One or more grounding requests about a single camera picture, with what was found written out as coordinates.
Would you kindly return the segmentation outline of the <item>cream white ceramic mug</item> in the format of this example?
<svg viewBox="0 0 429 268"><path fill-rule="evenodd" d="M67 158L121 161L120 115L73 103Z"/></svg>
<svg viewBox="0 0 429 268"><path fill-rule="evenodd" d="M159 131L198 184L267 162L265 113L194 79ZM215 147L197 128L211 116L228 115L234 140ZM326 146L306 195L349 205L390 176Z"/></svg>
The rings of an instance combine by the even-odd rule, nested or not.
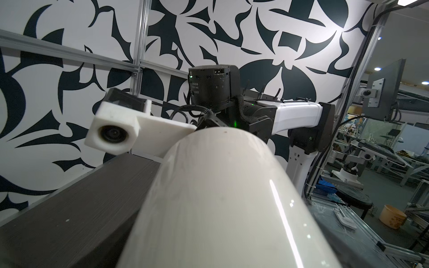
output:
<svg viewBox="0 0 429 268"><path fill-rule="evenodd" d="M338 268L285 170L260 138L200 130L165 156L119 268Z"/></svg>

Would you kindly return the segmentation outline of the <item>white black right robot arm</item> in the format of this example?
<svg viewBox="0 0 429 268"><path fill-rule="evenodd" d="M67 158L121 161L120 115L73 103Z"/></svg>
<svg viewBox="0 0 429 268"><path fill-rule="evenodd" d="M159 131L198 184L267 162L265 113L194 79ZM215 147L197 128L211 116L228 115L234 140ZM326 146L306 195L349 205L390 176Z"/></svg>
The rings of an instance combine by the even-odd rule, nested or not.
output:
<svg viewBox="0 0 429 268"><path fill-rule="evenodd" d="M328 147L334 128L335 106L307 99L281 100L244 91L235 65L203 65L188 71L190 112L199 111L199 130L233 127L264 142L286 131L289 160L286 173L303 193L313 161Z"/></svg>

